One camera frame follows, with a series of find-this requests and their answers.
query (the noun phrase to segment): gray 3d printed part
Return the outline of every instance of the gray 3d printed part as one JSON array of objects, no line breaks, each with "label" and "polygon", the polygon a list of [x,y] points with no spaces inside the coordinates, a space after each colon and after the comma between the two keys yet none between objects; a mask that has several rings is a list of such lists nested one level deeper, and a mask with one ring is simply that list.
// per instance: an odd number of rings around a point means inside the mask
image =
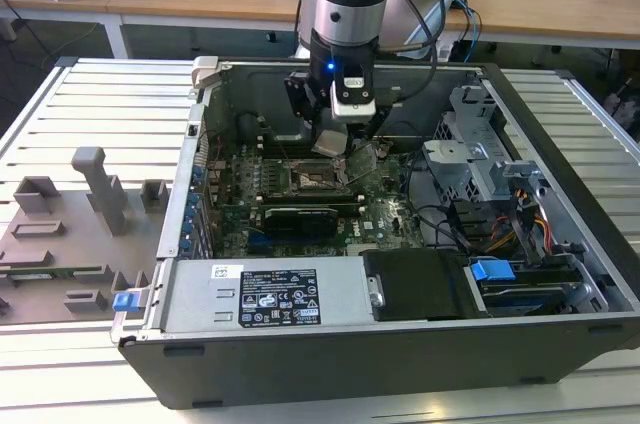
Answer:
[{"label": "gray 3d printed part", "polygon": [[52,262],[53,255],[49,251],[15,251],[0,255],[0,268],[48,266]]},{"label": "gray 3d printed part", "polygon": [[73,277],[83,284],[92,282],[113,282],[114,272],[108,265],[103,265],[99,271],[76,271]]},{"label": "gray 3d printed part", "polygon": [[49,214],[47,198],[59,193],[48,177],[25,177],[13,193],[13,197],[25,214]]},{"label": "gray 3d printed part", "polygon": [[0,297],[0,316],[4,316],[6,314],[5,309],[9,307],[9,303]]},{"label": "gray 3d printed part", "polygon": [[8,274],[0,274],[0,288],[16,287],[16,281],[14,281]]},{"label": "gray 3d printed part", "polygon": [[149,179],[142,183],[140,199],[144,212],[165,212],[169,204],[169,189],[167,183],[159,179]]},{"label": "gray 3d printed part", "polygon": [[138,275],[136,276],[136,282],[133,287],[147,287],[149,285],[149,279],[147,279],[146,274],[142,269],[138,271]]},{"label": "gray 3d printed part", "polygon": [[131,286],[124,277],[121,271],[116,272],[116,276],[113,278],[113,284],[111,285],[111,294],[117,294],[120,291],[129,289]]},{"label": "gray 3d printed part", "polygon": [[105,153],[101,147],[79,147],[73,155],[71,166],[84,174],[91,189],[94,209],[100,210],[111,234],[119,236],[125,232],[122,209],[126,198],[119,181],[107,176],[104,159]]},{"label": "gray 3d printed part", "polygon": [[67,291],[64,305],[71,312],[104,311],[107,308],[107,300],[98,289]]},{"label": "gray 3d printed part", "polygon": [[9,231],[16,239],[61,236],[64,226],[61,221],[17,222]]}]

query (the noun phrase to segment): blue tab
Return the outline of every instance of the blue tab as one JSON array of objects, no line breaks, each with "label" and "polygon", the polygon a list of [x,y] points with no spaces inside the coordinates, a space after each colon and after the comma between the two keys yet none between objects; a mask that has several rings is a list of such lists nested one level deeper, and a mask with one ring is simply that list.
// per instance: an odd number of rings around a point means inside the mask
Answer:
[{"label": "blue tab", "polygon": [[116,312],[136,312],[140,310],[139,292],[119,292],[111,306]]},{"label": "blue tab", "polygon": [[471,265],[471,272],[476,281],[513,281],[516,278],[509,261],[501,259],[480,259]]}]

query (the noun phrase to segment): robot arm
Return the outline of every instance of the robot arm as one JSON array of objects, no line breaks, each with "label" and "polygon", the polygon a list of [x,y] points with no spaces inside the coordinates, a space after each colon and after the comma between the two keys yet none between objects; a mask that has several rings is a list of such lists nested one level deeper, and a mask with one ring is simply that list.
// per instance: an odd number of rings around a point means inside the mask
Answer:
[{"label": "robot arm", "polygon": [[309,72],[286,81],[294,114],[314,134],[325,108],[333,121],[346,124],[347,153],[353,138],[375,134],[394,102],[392,92],[376,96],[373,81],[386,1],[315,0]]}]

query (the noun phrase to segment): warning label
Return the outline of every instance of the warning label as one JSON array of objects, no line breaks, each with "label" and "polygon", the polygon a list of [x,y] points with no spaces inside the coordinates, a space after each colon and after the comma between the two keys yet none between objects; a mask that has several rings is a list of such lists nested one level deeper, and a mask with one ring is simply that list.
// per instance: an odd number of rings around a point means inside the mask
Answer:
[{"label": "warning label", "polygon": [[242,327],[320,324],[315,269],[243,272],[238,315]]}]

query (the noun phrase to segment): wooden table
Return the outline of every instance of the wooden table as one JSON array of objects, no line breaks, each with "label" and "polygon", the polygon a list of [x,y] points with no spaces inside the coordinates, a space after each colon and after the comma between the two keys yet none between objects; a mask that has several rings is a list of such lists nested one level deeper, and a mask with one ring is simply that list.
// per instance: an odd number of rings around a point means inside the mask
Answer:
[{"label": "wooden table", "polygon": [[[298,0],[9,0],[25,19],[102,24],[113,55],[129,58],[126,24],[293,30]],[[0,18],[15,15],[0,2]]]},{"label": "wooden table", "polygon": [[[484,21],[483,40],[614,49],[640,48],[638,0],[469,0]],[[462,29],[452,11],[447,29]]]},{"label": "wooden table", "polygon": [[[297,0],[9,0],[27,19],[97,22],[114,57],[128,58],[125,24],[290,31]],[[469,0],[484,22],[482,40],[616,49],[640,48],[634,0]],[[0,3],[0,18],[13,17]],[[442,41],[458,39],[462,11],[451,11]]]}]

